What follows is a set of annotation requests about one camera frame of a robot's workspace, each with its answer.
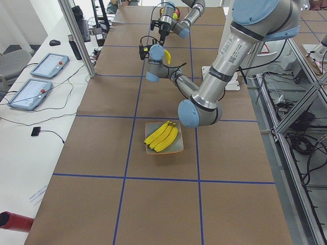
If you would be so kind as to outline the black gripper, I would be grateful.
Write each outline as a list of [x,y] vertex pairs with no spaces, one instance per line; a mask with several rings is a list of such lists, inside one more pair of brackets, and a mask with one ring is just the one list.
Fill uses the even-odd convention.
[[164,46],[166,40],[165,34],[169,34],[169,33],[170,33],[170,24],[168,22],[161,21],[159,27],[159,34],[160,34],[159,44],[161,46]]

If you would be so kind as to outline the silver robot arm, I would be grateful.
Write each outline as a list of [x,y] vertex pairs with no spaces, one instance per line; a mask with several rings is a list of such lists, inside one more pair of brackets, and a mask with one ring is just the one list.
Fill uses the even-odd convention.
[[159,44],[161,46],[164,45],[165,39],[171,31],[177,34],[179,37],[185,39],[190,33],[191,25],[193,25],[204,13],[204,0],[182,2],[188,5],[191,8],[191,11],[181,21],[177,21],[173,18],[173,13],[175,11],[175,4],[173,2],[166,2],[163,5],[163,14],[158,20],[160,34]]
[[276,41],[296,36],[300,26],[300,1],[234,1],[230,34],[200,86],[185,76],[178,67],[163,64],[166,36],[170,32],[186,38],[190,27],[204,13],[204,1],[185,1],[191,12],[181,21],[173,19],[175,5],[164,3],[159,20],[160,40],[149,48],[146,79],[158,82],[170,79],[186,99],[178,106],[180,122],[188,128],[215,124],[222,115],[218,101],[227,83],[240,67],[252,46],[260,41]]

